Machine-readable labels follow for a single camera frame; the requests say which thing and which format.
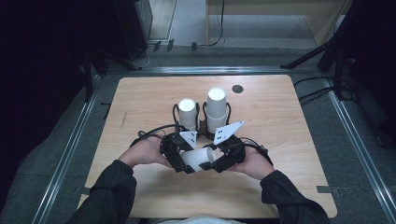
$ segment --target wooden desk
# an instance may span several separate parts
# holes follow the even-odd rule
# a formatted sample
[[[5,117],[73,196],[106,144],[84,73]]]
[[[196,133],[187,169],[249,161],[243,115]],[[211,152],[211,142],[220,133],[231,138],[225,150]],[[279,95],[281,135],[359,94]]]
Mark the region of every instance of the wooden desk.
[[[232,87],[241,85],[242,93]],[[189,97],[200,105],[211,87],[227,91],[230,122],[243,119],[235,134],[269,149],[275,168],[287,175],[307,198],[318,202],[330,217],[337,213],[332,195],[318,193],[328,186],[290,77],[127,77],[120,81],[107,117],[86,187],[128,148],[139,130],[173,123],[172,107]],[[203,136],[200,146],[209,143]],[[260,181],[246,175],[215,171],[175,173],[159,164],[138,165],[132,217],[277,217],[274,205],[261,202]]]
[[[226,0],[224,15],[304,15],[318,46],[332,35],[334,25],[350,8],[351,0]],[[222,0],[206,0],[206,44],[209,16],[221,15]]]

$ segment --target paper cup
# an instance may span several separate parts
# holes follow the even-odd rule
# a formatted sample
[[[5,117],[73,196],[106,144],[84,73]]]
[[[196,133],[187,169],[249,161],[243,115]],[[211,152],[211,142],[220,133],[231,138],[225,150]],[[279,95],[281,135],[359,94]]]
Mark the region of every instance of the paper cup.
[[[226,92],[221,87],[214,87],[207,93],[206,114],[213,119],[220,119],[227,113]]]
[[[227,122],[227,113],[219,119],[214,119],[206,115],[206,124],[207,124],[207,130],[210,133],[215,133],[217,128],[221,128],[226,125]]]
[[[197,109],[196,103],[190,98],[182,99],[178,103],[179,123],[190,131],[196,131]]]
[[[195,172],[202,170],[202,163],[213,162],[216,160],[215,152],[210,147],[204,147],[196,150],[185,151],[181,153],[181,158],[189,165]]]

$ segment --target forearm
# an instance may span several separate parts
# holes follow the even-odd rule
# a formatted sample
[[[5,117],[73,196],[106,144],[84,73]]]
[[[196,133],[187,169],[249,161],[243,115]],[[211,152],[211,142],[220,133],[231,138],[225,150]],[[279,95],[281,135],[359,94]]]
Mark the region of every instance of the forearm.
[[[68,223],[125,223],[134,204],[136,180],[133,173],[125,163],[113,161]]]
[[[272,172],[260,184],[262,202],[276,205],[282,223],[330,223],[324,209],[306,199],[281,172]]]

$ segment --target black dot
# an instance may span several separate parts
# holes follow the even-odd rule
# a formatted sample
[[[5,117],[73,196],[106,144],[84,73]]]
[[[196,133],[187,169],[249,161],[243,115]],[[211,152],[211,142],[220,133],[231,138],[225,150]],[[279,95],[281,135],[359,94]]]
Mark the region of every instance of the black dot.
[[[242,91],[244,91],[244,88],[240,85],[234,85],[233,86],[233,92],[235,93],[241,93]]]

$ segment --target person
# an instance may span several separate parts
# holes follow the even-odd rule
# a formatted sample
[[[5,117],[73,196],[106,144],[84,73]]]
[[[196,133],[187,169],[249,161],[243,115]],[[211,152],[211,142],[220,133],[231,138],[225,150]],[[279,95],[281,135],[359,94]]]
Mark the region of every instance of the person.
[[[134,204],[134,167],[159,163],[172,168],[160,153],[161,141],[161,138],[155,136],[142,139],[107,166],[91,188],[90,196],[67,223],[125,223]],[[234,165],[228,171],[260,180],[262,202],[276,205],[282,224],[330,223],[324,209],[318,203],[306,199],[256,149],[246,147],[245,151],[244,162]]]

